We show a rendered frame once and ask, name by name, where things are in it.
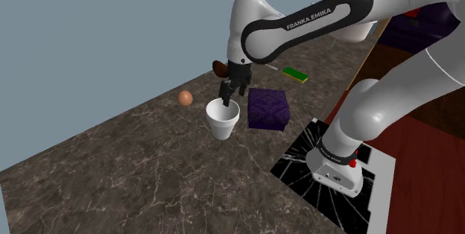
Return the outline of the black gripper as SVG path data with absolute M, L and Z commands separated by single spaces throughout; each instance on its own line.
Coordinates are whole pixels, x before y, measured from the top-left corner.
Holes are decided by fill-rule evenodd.
M 238 94 L 244 96 L 247 87 L 251 82 L 252 72 L 251 63 L 234 63 L 228 61 L 227 71 L 229 80 L 223 80 L 220 85 L 218 96 L 221 97 L 223 105 L 228 107 L 230 105 L 231 94 L 234 93 L 235 88 L 231 84 L 239 86 Z

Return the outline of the dark brown rounded object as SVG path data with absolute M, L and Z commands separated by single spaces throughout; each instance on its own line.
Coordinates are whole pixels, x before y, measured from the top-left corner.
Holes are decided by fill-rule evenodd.
M 214 60 L 212 62 L 212 70 L 215 73 L 215 75 L 219 78 L 228 78 L 229 73 L 228 73 L 228 68 L 227 65 L 222 63 L 219 60 Z

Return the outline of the white foam cup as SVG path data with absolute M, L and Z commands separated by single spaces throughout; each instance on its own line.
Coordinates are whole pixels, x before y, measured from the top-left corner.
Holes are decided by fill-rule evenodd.
M 239 120 L 240 112 L 240 106 L 233 100 L 230 100 L 228 107 L 224 106 L 222 98 L 211 100 L 206 105 L 206 120 L 213 136 L 218 140 L 228 139 Z

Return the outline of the dark purple box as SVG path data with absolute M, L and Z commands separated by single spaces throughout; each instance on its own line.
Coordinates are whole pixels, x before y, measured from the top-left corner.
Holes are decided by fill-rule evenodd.
M 290 120 L 285 92 L 276 89 L 249 88 L 247 127 L 283 131 Z

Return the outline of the brown egg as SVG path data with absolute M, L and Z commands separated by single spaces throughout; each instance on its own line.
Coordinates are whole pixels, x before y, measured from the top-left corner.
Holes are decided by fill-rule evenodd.
M 189 91 L 183 90 L 178 94 L 178 102 L 180 105 L 188 107 L 193 103 L 193 96 Z

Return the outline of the green and yellow sponge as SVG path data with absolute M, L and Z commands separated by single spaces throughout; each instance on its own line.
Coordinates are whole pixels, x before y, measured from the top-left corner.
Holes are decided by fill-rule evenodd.
M 302 73 L 302 72 L 299 72 L 297 71 L 296 69 L 293 69 L 291 67 L 286 67 L 282 70 L 282 73 L 290 78 L 292 78 L 293 80 L 296 80 L 297 82 L 299 83 L 305 83 L 309 76 Z

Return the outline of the black patterned robot stand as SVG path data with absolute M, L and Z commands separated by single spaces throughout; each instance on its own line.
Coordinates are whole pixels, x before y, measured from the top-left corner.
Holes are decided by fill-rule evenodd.
M 315 147 L 328 124 L 313 118 L 271 173 L 346 234 L 387 234 L 388 213 L 396 159 L 369 145 L 358 148 L 364 185 L 348 197 L 314 180 L 306 154 Z

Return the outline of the dark purple furniture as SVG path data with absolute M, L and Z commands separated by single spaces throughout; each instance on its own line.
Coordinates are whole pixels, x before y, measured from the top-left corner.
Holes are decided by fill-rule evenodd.
M 429 4 L 390 19 L 378 43 L 416 54 L 460 24 L 447 3 Z

